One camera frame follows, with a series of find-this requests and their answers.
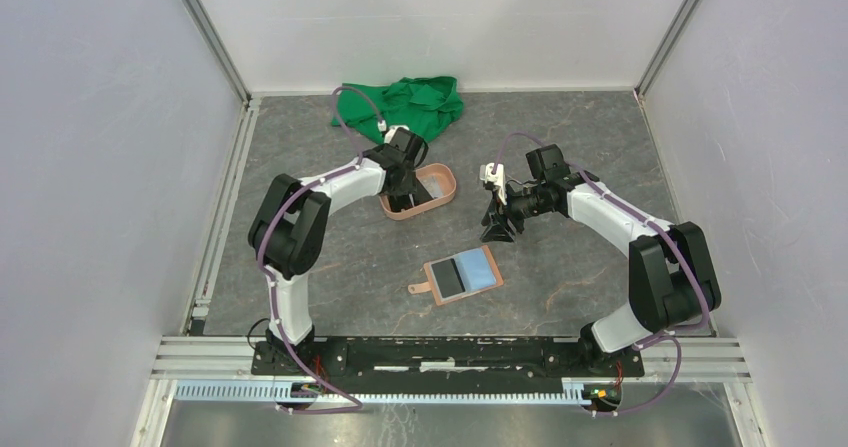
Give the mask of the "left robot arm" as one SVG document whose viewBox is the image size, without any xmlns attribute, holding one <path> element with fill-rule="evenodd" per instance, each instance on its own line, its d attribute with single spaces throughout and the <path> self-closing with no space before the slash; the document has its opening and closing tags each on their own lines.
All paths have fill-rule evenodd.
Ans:
<svg viewBox="0 0 848 447">
<path fill-rule="evenodd" d="M 393 127 L 385 142 L 330 171 L 304 178 L 276 176 L 248 232 L 248 244 L 266 277 L 270 330 L 282 341 L 275 359 L 290 374 L 306 372 L 314 361 L 308 279 L 323 247 L 328 220 L 342 208 L 382 196 L 402 212 L 432 196 L 416 170 L 429 146 L 405 127 Z"/>
</svg>

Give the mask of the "black card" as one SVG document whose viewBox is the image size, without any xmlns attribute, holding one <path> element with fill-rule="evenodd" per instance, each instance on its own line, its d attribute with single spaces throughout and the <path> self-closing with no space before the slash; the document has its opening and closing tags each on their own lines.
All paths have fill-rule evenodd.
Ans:
<svg viewBox="0 0 848 447">
<path fill-rule="evenodd" d="M 446 300 L 466 292 L 458 264 L 454 258 L 432 263 L 433 284 L 441 299 Z"/>
</svg>

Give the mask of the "white magstripe card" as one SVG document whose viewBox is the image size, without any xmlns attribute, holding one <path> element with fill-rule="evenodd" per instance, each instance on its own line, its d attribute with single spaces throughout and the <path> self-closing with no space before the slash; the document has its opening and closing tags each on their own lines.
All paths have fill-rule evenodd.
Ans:
<svg viewBox="0 0 848 447">
<path fill-rule="evenodd" d="M 421 179 L 421 183 L 432 199 L 438 199 L 444 196 L 444 189 L 441 186 L 439 176 L 428 175 Z"/>
</svg>

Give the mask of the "pink oval tray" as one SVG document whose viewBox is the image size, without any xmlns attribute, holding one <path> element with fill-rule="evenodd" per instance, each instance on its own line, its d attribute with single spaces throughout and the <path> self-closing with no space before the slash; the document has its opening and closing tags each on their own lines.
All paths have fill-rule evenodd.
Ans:
<svg viewBox="0 0 848 447">
<path fill-rule="evenodd" d="M 385 215 L 395 221 L 439 208 L 451 202 L 457 192 L 457 181 L 445 164 L 433 163 L 418 168 L 412 194 L 406 196 L 379 196 Z"/>
</svg>

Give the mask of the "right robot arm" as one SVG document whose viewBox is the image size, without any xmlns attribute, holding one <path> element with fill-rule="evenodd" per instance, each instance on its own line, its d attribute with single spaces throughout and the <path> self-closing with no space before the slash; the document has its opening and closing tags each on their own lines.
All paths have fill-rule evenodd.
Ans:
<svg viewBox="0 0 848 447">
<path fill-rule="evenodd" d="M 481 166 L 481 183 L 491 193 L 482 241 L 512 242 L 526 220 L 557 213 L 593 230 L 627 260 L 625 303 L 579 334 L 577 359 L 585 372 L 602 375 L 629 348 L 708 326 L 721 293 L 698 225 L 636 208 L 597 176 L 567 162 L 555 144 L 528 152 L 526 160 L 531 178 L 518 184 L 508 180 L 498 160 Z"/>
</svg>

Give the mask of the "brown leather card holder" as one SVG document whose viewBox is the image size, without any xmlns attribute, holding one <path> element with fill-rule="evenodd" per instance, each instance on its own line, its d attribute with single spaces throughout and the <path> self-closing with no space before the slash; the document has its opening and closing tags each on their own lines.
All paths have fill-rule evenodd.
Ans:
<svg viewBox="0 0 848 447">
<path fill-rule="evenodd" d="M 430 266 L 448 258 L 454 258 L 458 264 L 466 292 L 464 294 L 443 300 L 440 298 L 433 284 Z M 452 302 L 463 300 L 476 294 L 486 292 L 504 284 L 504 279 L 490 248 L 486 245 L 466 250 L 458 254 L 445 257 L 424 264 L 422 271 L 426 280 L 421 283 L 410 284 L 407 291 L 412 295 L 431 294 L 436 305 L 443 306 Z"/>
</svg>

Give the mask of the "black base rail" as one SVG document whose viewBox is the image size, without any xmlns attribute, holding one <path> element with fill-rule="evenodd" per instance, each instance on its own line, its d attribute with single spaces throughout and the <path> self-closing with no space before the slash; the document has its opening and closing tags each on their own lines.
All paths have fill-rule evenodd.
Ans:
<svg viewBox="0 0 848 447">
<path fill-rule="evenodd" d="M 329 336 L 308 338 L 288 352 L 267 335 L 254 347 L 254 375 L 306 369 L 353 395 L 558 393 L 564 379 L 616 381 L 645 373 L 631 348 L 606 354 L 582 339 L 552 336 Z"/>
</svg>

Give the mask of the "green cloth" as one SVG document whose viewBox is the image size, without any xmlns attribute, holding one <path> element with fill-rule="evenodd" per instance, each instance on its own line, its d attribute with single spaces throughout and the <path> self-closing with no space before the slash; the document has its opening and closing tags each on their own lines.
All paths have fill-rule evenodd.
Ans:
<svg viewBox="0 0 848 447">
<path fill-rule="evenodd" d="M 406 126 L 431 142 L 459 120 L 465 104 L 453 76 L 404 77 L 385 86 L 344 83 L 331 92 L 331 124 L 340 127 L 361 156 L 354 134 L 380 145 L 381 126 Z"/>
</svg>

